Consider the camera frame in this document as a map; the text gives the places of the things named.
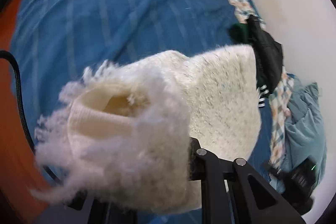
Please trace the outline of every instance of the blue fabric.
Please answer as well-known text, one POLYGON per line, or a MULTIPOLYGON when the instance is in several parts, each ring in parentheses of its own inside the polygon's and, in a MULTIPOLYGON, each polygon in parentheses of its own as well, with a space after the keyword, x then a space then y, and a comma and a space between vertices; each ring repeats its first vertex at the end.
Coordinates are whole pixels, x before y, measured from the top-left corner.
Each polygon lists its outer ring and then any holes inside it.
MULTIPOLYGON (((295 79, 288 102, 292 115, 285 123, 286 155, 281 169, 290 171, 310 157, 316 163, 317 186, 323 178, 327 159, 326 137, 319 110, 319 88, 317 83, 304 87, 295 75, 290 77, 295 79)), ((279 192, 285 190, 283 183, 277 180, 271 185, 279 192)))
MULTIPOLYGON (((10 50, 21 71, 30 132, 40 115, 60 107, 62 86, 87 66, 105 59, 125 65, 165 50, 193 56, 231 45, 227 30, 238 23, 234 10, 227 0, 22 0, 10 50)), ((270 157, 272 118, 269 107, 260 111, 263 126, 249 162, 265 177, 260 164, 270 157)), ((200 211, 139 214, 139 223, 186 219, 200 223, 200 211)))

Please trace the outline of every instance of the cream knit sweater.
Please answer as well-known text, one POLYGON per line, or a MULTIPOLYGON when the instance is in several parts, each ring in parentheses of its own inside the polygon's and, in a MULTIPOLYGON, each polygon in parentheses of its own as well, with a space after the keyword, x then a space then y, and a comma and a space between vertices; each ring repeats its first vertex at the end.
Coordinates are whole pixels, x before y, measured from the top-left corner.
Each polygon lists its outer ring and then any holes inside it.
POLYGON ((254 53, 229 46, 188 58, 166 51, 124 67, 104 62, 60 93, 66 107, 41 118, 40 165, 68 171, 62 186, 33 194, 51 203, 86 189, 156 213, 199 208, 188 181, 189 136, 219 158, 248 158, 260 128, 254 53))

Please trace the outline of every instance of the clothing pile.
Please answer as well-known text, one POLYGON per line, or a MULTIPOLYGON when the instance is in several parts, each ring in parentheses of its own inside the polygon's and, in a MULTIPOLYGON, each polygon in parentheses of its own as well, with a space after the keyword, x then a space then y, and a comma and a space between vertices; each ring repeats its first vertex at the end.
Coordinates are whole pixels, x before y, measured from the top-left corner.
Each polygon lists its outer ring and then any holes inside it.
MULTIPOLYGON (((258 17, 250 15, 246 24, 232 26, 230 34, 236 43, 250 44, 254 49, 259 107, 264 107, 268 98, 272 110, 270 164, 290 171, 309 157, 316 163, 318 185, 325 170, 326 140, 317 83, 303 87, 295 75, 286 73, 281 45, 262 30, 258 17)), ((271 185, 284 191, 276 178, 271 185)))

